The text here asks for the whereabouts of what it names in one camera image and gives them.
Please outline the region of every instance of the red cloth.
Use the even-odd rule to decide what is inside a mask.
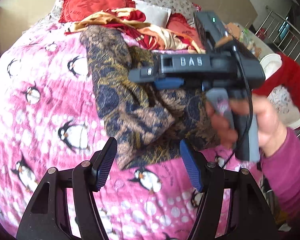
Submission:
[[[135,39],[142,48],[144,49],[158,49],[159,44],[156,44],[155,38],[149,35],[144,35],[138,32],[135,28],[129,27],[125,24],[120,23],[109,23],[106,25],[103,25],[104,27],[108,28],[116,28],[119,31],[129,35],[133,39]]]
[[[136,4],[132,0],[64,0],[59,22],[82,21],[95,12],[125,7]]]
[[[283,85],[287,88],[293,104],[300,112],[300,66],[283,53],[280,52],[278,54],[281,57],[282,66],[260,88],[254,89],[252,93],[269,96],[275,87]]]
[[[195,41],[199,48],[203,49],[196,29],[187,23],[186,18],[181,13],[171,14],[166,28],[176,33],[188,35]]]

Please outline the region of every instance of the brown patterned fabric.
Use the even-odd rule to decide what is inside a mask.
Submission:
[[[179,157],[179,142],[196,149],[219,144],[200,90],[160,90],[130,82],[129,70],[158,64],[158,54],[128,47],[118,30],[89,26],[80,41],[87,49],[98,116],[118,142],[120,169]]]

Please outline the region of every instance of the pink sleeve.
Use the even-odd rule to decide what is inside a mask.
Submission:
[[[271,157],[262,157],[261,165],[282,210],[295,217],[300,212],[300,141],[293,130],[288,128],[282,146]]]

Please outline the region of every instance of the bed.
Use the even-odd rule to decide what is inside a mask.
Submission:
[[[56,0],[51,13],[0,58],[0,223],[13,236],[47,169],[73,168],[108,139],[87,78],[80,34],[65,35],[67,24],[58,22],[62,1]],[[170,7],[192,23],[195,6],[188,0],[146,1]],[[74,64],[80,66],[75,75],[69,68]],[[81,133],[81,140],[72,142],[75,149],[62,140],[65,127],[72,127],[74,136]],[[224,161],[231,154],[221,146],[202,152],[208,161]],[[261,183],[252,163],[232,158],[226,166],[235,171],[240,167]],[[148,179],[140,179],[140,174]],[[217,236],[225,230],[229,194],[225,190]],[[95,194],[110,239],[186,239],[199,199],[181,158],[125,170],[114,163],[106,185]],[[71,191],[68,208],[73,234],[79,236]]]

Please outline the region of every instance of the hand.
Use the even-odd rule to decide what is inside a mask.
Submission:
[[[230,108],[237,114],[249,114],[247,100],[229,101]],[[266,157],[273,155],[284,143],[287,136],[287,128],[279,120],[276,110],[266,97],[252,95],[253,113],[257,117],[259,147]],[[238,133],[230,129],[226,118],[217,114],[209,102],[206,103],[206,111],[211,118],[212,127],[217,131],[221,144],[231,148],[238,139]]]

